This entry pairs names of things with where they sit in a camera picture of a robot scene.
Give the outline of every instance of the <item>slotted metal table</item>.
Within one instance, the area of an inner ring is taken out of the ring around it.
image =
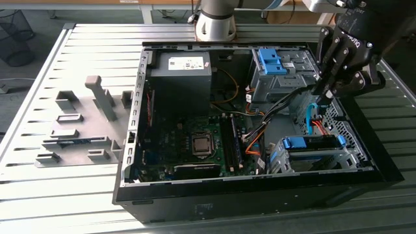
[[[318,41],[319,29],[315,25],[238,26],[241,41]],[[41,143],[62,112],[58,91],[74,89],[83,94],[90,74],[106,74],[103,87],[114,95],[134,90],[145,41],[194,41],[194,28],[78,24],[62,31],[0,145],[0,233],[416,232],[416,98],[385,61],[379,70],[389,78],[386,89],[357,100],[406,181],[333,209],[145,226],[111,204],[117,164],[37,168]]]

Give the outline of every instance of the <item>green motherboard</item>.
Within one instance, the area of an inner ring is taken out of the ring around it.
[[[227,155],[222,134],[222,118],[225,116],[191,117],[175,121],[163,119],[158,123],[158,149],[145,151],[146,167],[141,169],[145,181],[170,181],[175,178],[175,167],[179,165],[215,165],[221,167],[218,177],[254,175],[257,158],[245,154],[245,147],[239,145],[242,164],[239,167],[230,165],[231,155]],[[247,133],[245,116],[234,116],[234,129],[241,138]]]

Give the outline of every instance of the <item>floor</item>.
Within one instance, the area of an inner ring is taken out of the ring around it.
[[[30,65],[19,68],[9,67],[0,60],[0,81],[6,78],[37,78],[66,23],[143,23],[142,13],[137,10],[61,10],[57,12],[57,19],[50,19],[46,10],[26,10],[25,15],[37,33],[37,37],[29,41],[37,59]],[[169,13],[169,16],[169,18],[163,18],[163,14],[154,11],[155,23],[186,23],[191,12],[178,10]],[[259,11],[238,11],[235,17],[238,23],[266,23],[266,20],[261,18]],[[395,66],[397,72],[414,91],[416,90],[416,79],[414,79],[414,74],[416,74],[415,49],[415,44],[409,44],[402,40],[386,56],[387,61]],[[33,81],[9,80],[5,83],[10,87],[10,92],[0,95],[0,141],[2,133],[7,131],[14,120]]]

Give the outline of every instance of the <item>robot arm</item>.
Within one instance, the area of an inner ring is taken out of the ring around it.
[[[202,41],[231,41],[235,39],[237,8],[266,9],[282,0],[201,0],[202,14],[195,32]]]
[[[282,0],[201,0],[202,15],[197,36],[203,41],[235,38],[235,8],[266,9]],[[327,0],[346,8],[335,29],[321,33],[317,59],[321,80],[314,89],[318,104],[329,105],[334,97],[358,96],[382,89],[383,75],[377,70],[383,54],[401,37],[416,15],[415,0]]]
[[[325,27],[321,33],[317,60],[322,79],[314,90],[321,105],[330,104],[334,97],[358,96],[385,87],[377,64],[416,15],[414,0],[329,2],[349,10],[335,29]]]

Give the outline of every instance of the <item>wire mesh trash bin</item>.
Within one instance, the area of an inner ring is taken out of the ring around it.
[[[6,31],[0,27],[0,59],[11,67],[25,66],[35,59],[35,54],[27,42],[15,39],[18,33],[18,28],[15,28],[15,31],[13,28],[9,28],[9,31]]]
[[[22,10],[0,10],[0,27],[18,41],[26,41],[35,37]]]

